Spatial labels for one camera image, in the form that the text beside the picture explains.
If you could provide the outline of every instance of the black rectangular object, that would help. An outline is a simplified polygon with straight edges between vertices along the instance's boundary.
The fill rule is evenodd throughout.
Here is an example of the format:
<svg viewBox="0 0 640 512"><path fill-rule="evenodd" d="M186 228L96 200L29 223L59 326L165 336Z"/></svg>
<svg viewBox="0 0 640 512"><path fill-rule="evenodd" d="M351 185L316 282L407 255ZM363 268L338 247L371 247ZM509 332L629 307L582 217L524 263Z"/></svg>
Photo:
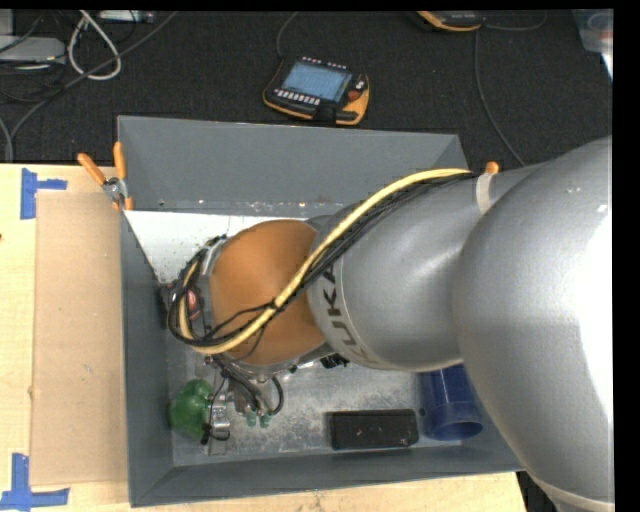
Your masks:
<svg viewBox="0 0 640 512"><path fill-rule="evenodd" d="M334 450L403 448L418 442L412 409L339 411L328 416Z"/></svg>

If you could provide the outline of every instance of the yellow cable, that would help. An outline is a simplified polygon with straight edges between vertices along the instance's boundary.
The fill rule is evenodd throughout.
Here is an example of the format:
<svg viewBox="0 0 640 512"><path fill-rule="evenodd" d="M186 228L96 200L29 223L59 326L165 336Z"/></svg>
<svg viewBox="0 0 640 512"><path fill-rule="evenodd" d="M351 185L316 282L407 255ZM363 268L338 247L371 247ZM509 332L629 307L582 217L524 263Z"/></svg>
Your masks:
<svg viewBox="0 0 640 512"><path fill-rule="evenodd" d="M293 276L289 284L280 292L280 294L274 299L273 307L268 307L263 311L260 315L254 318L240 333L231 338L228 341L220 343L219 345L215 345L212 347L199 347L206 349L209 354L220 354L222 352L226 352L227 350L231 350L232 348L238 346L240 343L245 341L250 336L253 336L258 330L260 330L270 319L271 317L284 305L284 303L293 295L296 291L302 280L304 279L305 274L309 270L309 267L313 264L314 261L317 260L323 253L327 250L327 248L340 236L342 236L351 225L358 220L364 213L366 213L372 206L379 203L389 195L401 190L409 185L414 183L418 183L420 181L425 181L429 179L435 178L446 178L448 176L454 176L456 174L468 174L470 171L464 169L433 169L428 171L420 171L409 176L405 176L401 178L378 192L371 195L368 199L360 203L360 205L355 208L349 215L347 215L342 221L326 236L326 238L322 241L320 245L311 253L311 255L305 260L302 264L298 272ZM193 273L193 268L185 279L185 283L188 281L190 276ZM180 303L180 325L187 326L187 306L184 301ZM192 333L188 333L188 336L185 336L190 339L194 339Z"/></svg>

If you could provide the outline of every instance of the wooden table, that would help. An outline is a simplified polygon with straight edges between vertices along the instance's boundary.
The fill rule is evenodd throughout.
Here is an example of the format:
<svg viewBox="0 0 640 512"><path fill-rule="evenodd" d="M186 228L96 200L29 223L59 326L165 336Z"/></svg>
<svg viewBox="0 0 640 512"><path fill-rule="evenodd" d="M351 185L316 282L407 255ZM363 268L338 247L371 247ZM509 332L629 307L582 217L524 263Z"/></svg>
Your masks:
<svg viewBox="0 0 640 512"><path fill-rule="evenodd" d="M0 491L11 484L10 458L29 455L36 219L20 220L21 169L39 179L62 177L76 190L97 185L79 166L0 164ZM103 168L105 175L115 171ZM52 510L130 510L125 481L68 482L34 491L70 487L66 507ZM525 512L514 473L451 477L417 482L150 507L162 511L353 511Z"/></svg>

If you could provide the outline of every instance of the cardboard sheet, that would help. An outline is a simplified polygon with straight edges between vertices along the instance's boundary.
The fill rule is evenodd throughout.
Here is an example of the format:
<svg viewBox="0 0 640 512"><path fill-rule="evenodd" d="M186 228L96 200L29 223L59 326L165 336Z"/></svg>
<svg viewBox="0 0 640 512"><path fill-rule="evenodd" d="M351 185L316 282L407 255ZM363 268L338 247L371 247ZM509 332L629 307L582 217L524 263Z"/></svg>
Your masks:
<svg viewBox="0 0 640 512"><path fill-rule="evenodd" d="M30 480L126 481L119 214L38 193Z"/></svg>

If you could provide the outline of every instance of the blue tape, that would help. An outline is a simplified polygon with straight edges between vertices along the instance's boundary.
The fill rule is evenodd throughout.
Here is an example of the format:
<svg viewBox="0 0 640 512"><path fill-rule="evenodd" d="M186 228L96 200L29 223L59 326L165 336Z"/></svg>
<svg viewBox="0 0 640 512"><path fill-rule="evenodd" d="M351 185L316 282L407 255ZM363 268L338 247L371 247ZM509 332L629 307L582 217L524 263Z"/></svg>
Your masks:
<svg viewBox="0 0 640 512"><path fill-rule="evenodd" d="M55 507L67 504L69 488L51 492L31 492L29 457L14 453L11 460L11 490L3 491L0 510L30 512L32 507Z"/></svg>
<svg viewBox="0 0 640 512"><path fill-rule="evenodd" d="M48 179L38 181L38 175L26 168L22 169L22 188L20 197L20 218L35 219L36 192L40 189L66 190L65 180Z"/></svg>

